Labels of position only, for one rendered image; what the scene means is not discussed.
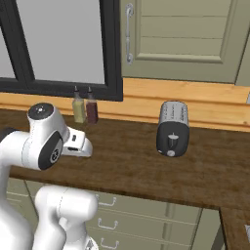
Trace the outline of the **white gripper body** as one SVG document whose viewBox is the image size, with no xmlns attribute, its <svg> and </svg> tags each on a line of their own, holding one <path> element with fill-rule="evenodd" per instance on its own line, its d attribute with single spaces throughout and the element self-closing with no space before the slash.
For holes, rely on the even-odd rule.
<svg viewBox="0 0 250 250">
<path fill-rule="evenodd" d="M 64 145 L 62 149 L 63 155 L 77 157 L 91 157 L 93 146 L 85 136 L 73 135 Z"/>
</svg>

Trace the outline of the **olive green drawer front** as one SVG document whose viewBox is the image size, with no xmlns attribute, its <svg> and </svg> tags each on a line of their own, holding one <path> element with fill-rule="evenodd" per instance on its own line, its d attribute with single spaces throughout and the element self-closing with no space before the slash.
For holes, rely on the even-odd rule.
<svg viewBox="0 0 250 250">
<path fill-rule="evenodd" d="M 96 194 L 104 196 L 102 202 L 109 202 L 113 196 L 117 198 L 113 207 L 104 207 L 99 204 L 101 208 L 182 223 L 196 224 L 202 212 L 202 209 L 198 207 L 170 202 L 155 201 L 105 192 L 97 192 Z"/>
<path fill-rule="evenodd" d="M 107 229 L 148 239 L 191 245 L 196 225 L 164 222 L 129 216 L 100 214 L 87 223 L 91 228 Z"/>
<path fill-rule="evenodd" d="M 102 237 L 106 237 L 111 240 L 118 240 L 119 246 L 117 250 L 190 250 L 189 246 L 162 243 L 162 242 L 127 236 L 124 234 L 115 234 L 99 230 L 91 229 L 89 234 L 96 240 L 96 242 L 100 247 L 100 250 L 104 250 L 101 247 Z"/>
</svg>

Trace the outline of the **dark red sauce bottle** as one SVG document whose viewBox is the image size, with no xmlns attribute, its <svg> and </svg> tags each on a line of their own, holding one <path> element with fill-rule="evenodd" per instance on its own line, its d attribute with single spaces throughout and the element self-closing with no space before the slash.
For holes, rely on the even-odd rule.
<svg viewBox="0 0 250 250">
<path fill-rule="evenodd" d="M 99 120 L 98 105 L 91 88 L 88 88 L 88 99 L 86 102 L 87 119 L 90 124 L 96 124 Z"/>
</svg>

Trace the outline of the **yellow oil bottle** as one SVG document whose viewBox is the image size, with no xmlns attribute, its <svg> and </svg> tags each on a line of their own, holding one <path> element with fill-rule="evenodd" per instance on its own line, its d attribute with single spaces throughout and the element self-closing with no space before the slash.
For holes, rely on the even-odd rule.
<svg viewBox="0 0 250 250">
<path fill-rule="evenodd" d="M 74 99 L 72 101 L 74 121 L 84 123 L 86 120 L 84 100 L 80 97 L 77 87 L 74 87 Z"/>
</svg>

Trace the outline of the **olive green cabinet door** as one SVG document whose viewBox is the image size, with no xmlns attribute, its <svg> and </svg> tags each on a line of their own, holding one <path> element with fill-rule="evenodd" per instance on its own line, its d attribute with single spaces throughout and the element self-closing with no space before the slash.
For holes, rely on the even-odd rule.
<svg viewBox="0 0 250 250">
<path fill-rule="evenodd" d="M 20 212 L 30 223 L 32 229 L 36 229 L 38 215 L 34 206 L 34 198 L 43 184 L 10 178 L 7 187 L 7 199 L 10 204 Z"/>
</svg>

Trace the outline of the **black and silver toaster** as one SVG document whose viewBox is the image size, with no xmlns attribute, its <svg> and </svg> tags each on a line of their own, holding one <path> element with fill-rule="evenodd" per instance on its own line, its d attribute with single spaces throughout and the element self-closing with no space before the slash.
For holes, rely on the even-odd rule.
<svg viewBox="0 0 250 250">
<path fill-rule="evenodd" d="M 157 151 L 168 157 L 183 156 L 188 149 L 188 140 L 188 106 L 179 101 L 164 102 L 157 127 Z"/>
</svg>

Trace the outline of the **olive green cupboard door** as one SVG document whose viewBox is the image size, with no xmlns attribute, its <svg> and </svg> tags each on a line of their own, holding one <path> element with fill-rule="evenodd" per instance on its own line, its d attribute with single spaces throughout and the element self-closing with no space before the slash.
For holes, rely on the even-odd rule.
<svg viewBox="0 0 250 250">
<path fill-rule="evenodd" d="M 126 63 L 126 12 L 130 52 Z M 234 83 L 250 29 L 250 0 L 120 0 L 122 75 Z"/>
<path fill-rule="evenodd" d="M 246 44 L 240 70 L 236 80 L 236 85 L 250 87 L 250 36 Z"/>
</svg>

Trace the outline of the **olive green cabinet panel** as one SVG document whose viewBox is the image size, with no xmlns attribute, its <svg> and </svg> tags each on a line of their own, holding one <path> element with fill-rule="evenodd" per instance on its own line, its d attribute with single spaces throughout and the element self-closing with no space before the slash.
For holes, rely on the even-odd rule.
<svg viewBox="0 0 250 250">
<path fill-rule="evenodd" d="M 217 210 L 202 211 L 191 250 L 226 250 L 220 214 Z"/>
</svg>

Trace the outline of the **black window frame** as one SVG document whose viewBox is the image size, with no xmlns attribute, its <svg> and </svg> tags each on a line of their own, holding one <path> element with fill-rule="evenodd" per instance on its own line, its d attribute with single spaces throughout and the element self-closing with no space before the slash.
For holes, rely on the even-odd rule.
<svg viewBox="0 0 250 250">
<path fill-rule="evenodd" d="M 0 0 L 0 93 L 123 100 L 119 0 Z"/>
</svg>

